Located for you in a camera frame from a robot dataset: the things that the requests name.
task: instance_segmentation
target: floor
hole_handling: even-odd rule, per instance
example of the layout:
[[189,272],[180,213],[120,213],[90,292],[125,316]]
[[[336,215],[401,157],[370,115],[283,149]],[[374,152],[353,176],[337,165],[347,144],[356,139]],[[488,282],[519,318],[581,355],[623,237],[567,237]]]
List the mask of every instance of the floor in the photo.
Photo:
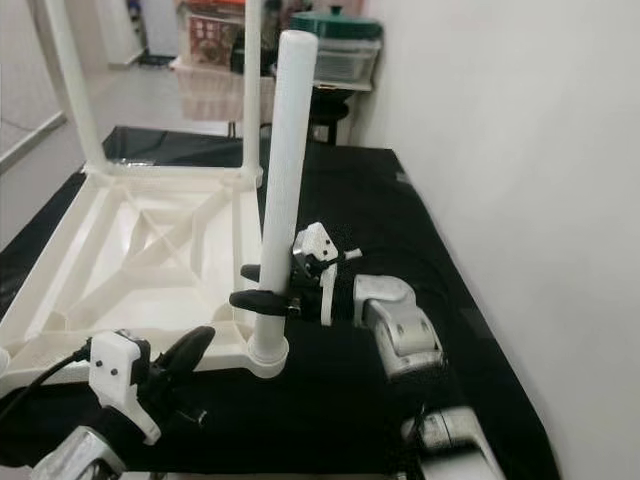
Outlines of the floor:
[[[178,82],[167,69],[134,66],[91,78],[88,86],[101,138],[115,125],[227,133],[226,123],[183,118]],[[75,125],[70,121],[0,176],[0,250],[83,164]]]

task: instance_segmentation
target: vertical white pole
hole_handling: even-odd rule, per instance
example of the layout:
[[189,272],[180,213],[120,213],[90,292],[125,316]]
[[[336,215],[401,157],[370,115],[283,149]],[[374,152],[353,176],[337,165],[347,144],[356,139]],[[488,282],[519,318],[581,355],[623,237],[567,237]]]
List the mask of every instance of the vertical white pole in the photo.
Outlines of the vertical white pole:
[[260,169],[260,47],[262,1],[245,3],[244,111],[242,116],[242,168],[245,175],[262,181]]
[[65,0],[45,0],[44,2],[51,22],[51,34],[87,166],[104,170],[107,159],[91,114],[89,95],[64,2]]
[[[287,288],[291,270],[317,50],[318,39],[310,33],[289,30],[280,36],[260,261],[260,289],[280,294]],[[289,348],[284,320],[258,315],[249,340],[254,360],[284,366]]]

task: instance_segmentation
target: green lid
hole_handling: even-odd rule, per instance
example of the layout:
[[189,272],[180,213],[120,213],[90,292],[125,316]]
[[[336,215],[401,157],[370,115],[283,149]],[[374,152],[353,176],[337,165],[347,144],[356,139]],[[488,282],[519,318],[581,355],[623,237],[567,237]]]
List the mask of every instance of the green lid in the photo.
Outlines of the green lid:
[[292,30],[304,30],[319,38],[342,40],[377,40],[382,26],[370,18],[341,15],[342,7],[331,7],[331,13],[301,12],[291,17]]

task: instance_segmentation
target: black tablecloth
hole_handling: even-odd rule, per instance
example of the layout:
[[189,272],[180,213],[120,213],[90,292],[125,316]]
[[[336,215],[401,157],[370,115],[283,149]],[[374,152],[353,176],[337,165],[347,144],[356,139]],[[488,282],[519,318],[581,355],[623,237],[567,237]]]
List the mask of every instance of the black tablecloth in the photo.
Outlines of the black tablecloth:
[[[105,151],[120,162],[239,166],[242,145],[222,137],[118,127]],[[261,145],[261,163],[268,173],[268,140]],[[176,421],[155,447],[126,452],[132,469],[394,472],[404,468],[399,426],[405,418],[422,404],[466,404],[477,413],[509,479],[559,478],[535,411],[401,172],[391,150],[308,144],[298,228],[321,221],[339,249],[386,250],[343,269],[334,327],[305,319],[287,323],[291,351],[276,379],[259,380],[242,370],[194,375],[181,394],[209,410],[207,427],[196,431]],[[83,180],[74,174],[0,254],[0,314]],[[261,219],[265,194],[263,187]],[[444,378],[387,382],[370,332],[349,325],[356,273],[393,275],[413,286],[447,353]],[[98,408],[85,384],[39,389],[0,425],[0,463],[34,465]]]

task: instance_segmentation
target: white pipe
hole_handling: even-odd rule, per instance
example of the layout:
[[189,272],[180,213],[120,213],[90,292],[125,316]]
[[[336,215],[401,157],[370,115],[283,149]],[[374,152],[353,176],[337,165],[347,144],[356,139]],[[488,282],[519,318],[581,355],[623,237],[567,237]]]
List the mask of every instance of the white pipe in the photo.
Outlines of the white pipe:
[[80,145],[84,150],[87,166],[104,170],[107,159],[98,137],[98,130],[91,114],[91,103],[84,82],[78,51],[73,41],[65,0],[45,0],[51,34],[56,47],[60,68],[71,104],[71,112],[78,129]]
[[247,0],[244,28],[244,112],[242,167],[246,175],[262,181],[260,168],[260,47],[262,0]]
[[[280,36],[269,184],[262,235],[260,289],[284,293],[291,271],[302,163],[307,140],[318,39],[288,30]],[[249,351],[260,363],[286,360],[284,317],[258,315]]]

